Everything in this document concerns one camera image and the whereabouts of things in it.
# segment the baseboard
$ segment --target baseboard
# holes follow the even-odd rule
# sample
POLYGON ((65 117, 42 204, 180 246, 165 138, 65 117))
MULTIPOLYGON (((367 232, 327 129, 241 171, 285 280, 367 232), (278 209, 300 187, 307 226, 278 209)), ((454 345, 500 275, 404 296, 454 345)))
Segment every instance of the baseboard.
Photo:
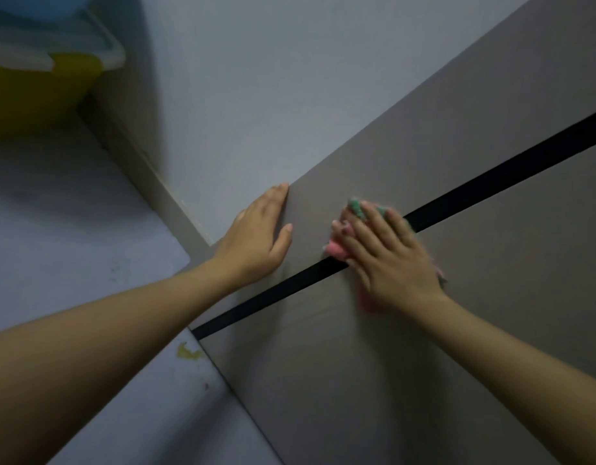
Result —
POLYGON ((93 95, 87 95, 83 100, 78 107, 78 115, 188 255, 198 259, 202 252, 208 253, 210 243, 204 237, 205 232, 200 229, 196 220, 188 216, 184 206, 158 176, 125 127, 93 95))

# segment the black strip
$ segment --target black strip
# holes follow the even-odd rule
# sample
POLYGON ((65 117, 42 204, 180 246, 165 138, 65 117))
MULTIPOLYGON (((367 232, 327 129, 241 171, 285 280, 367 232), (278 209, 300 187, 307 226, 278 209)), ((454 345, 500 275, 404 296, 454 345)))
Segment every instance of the black strip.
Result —
MULTIPOLYGON (((420 232, 594 145, 596 113, 410 212, 405 218, 420 232)), ((195 328, 194 337, 201 340, 210 336, 346 267, 345 263, 330 257, 319 261, 195 328)))

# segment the gray floor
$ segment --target gray floor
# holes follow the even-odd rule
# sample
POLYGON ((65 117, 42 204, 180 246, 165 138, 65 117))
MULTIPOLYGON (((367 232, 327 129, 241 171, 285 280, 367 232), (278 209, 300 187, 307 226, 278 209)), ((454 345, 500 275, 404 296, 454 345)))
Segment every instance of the gray floor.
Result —
MULTIPOLYGON (((176 273, 188 256, 73 117, 0 144, 0 330, 176 273)), ((277 464, 182 332, 52 464, 277 464)))

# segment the yellow container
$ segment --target yellow container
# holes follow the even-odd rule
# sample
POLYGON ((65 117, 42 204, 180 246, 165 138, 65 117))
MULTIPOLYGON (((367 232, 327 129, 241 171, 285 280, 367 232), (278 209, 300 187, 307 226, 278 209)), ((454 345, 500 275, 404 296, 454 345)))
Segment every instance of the yellow container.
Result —
POLYGON ((90 12, 56 25, 0 14, 0 139, 41 131, 76 108, 122 46, 90 12))

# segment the hand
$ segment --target hand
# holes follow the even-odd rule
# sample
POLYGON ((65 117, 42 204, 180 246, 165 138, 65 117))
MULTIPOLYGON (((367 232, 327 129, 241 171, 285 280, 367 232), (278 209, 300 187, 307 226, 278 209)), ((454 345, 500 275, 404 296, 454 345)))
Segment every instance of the hand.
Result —
POLYGON ((347 263, 371 296, 408 315, 445 297, 436 268, 408 222, 391 209, 386 211, 385 220, 370 202, 361 202, 361 208, 369 226, 347 208, 342 213, 356 238, 338 221, 333 222, 333 232, 352 254, 347 263))
POLYGON ((238 290, 273 272, 283 262, 292 242, 292 224, 274 241, 274 228, 289 184, 273 186, 243 210, 219 244, 213 260, 220 263, 238 290))

